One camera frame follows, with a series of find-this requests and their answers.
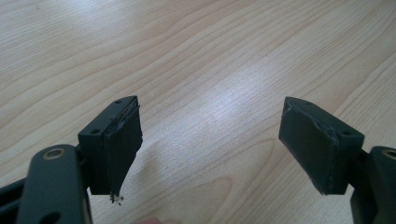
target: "wooden table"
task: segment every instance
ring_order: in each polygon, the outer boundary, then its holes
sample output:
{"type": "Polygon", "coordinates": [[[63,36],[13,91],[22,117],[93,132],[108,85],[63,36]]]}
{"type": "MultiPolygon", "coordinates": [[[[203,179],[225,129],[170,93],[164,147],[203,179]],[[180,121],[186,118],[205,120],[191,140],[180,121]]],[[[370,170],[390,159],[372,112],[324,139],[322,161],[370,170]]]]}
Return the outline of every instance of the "wooden table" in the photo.
{"type": "Polygon", "coordinates": [[[396,147],[395,1],[0,3],[0,186],[137,95],[144,143],[95,223],[351,223],[277,139],[285,96],[396,147]]]}

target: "table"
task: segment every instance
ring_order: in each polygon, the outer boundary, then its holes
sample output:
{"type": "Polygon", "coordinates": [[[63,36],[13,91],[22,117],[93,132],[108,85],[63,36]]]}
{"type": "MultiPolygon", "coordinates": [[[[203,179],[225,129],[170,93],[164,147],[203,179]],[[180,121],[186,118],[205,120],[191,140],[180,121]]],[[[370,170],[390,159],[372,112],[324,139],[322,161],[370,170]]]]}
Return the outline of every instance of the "table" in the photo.
{"type": "Polygon", "coordinates": [[[137,95],[144,143],[95,223],[352,223],[277,139],[286,96],[396,147],[394,1],[0,3],[0,186],[137,95]]]}

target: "light wood tabletop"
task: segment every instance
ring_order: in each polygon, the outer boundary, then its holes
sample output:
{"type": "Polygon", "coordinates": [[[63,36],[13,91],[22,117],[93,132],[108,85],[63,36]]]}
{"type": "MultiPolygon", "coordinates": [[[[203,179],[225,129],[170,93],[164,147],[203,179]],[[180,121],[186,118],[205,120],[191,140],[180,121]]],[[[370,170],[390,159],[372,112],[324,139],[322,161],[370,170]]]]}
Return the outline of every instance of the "light wood tabletop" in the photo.
{"type": "Polygon", "coordinates": [[[143,145],[94,223],[352,223],[353,188],[320,195],[278,140],[283,102],[396,147],[395,85],[395,1],[3,0],[0,187],[137,95],[143,145]]]}

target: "wooden surface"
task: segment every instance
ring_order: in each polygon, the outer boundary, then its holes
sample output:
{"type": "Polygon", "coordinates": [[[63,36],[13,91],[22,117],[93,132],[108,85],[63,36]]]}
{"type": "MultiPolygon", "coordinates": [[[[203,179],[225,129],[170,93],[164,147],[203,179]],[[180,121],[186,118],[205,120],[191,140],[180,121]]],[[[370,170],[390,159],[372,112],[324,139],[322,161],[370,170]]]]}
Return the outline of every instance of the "wooden surface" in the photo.
{"type": "Polygon", "coordinates": [[[144,144],[95,223],[351,223],[277,139],[285,96],[396,147],[395,1],[0,3],[0,186],[137,95],[144,144]]]}

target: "black plastic part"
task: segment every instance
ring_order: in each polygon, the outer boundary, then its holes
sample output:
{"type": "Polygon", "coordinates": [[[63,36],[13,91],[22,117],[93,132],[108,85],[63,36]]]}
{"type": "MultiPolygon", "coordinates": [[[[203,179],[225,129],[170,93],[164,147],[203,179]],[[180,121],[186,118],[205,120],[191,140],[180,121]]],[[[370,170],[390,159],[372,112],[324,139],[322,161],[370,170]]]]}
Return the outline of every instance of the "black plastic part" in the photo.
{"type": "Polygon", "coordinates": [[[396,223],[396,149],[374,147],[366,167],[378,207],[373,223],[396,223]]]}
{"type": "Polygon", "coordinates": [[[362,133],[310,102],[286,97],[279,139],[320,193],[345,193],[348,162],[361,152],[362,133]]]}
{"type": "Polygon", "coordinates": [[[15,223],[17,220],[24,181],[21,179],[0,189],[1,223],[15,223]]]}
{"type": "Polygon", "coordinates": [[[88,161],[91,193],[118,196],[143,141],[137,97],[109,105],[78,134],[78,140],[88,161]]]}
{"type": "Polygon", "coordinates": [[[17,223],[92,223],[74,147],[58,145],[34,155],[17,223]]]}

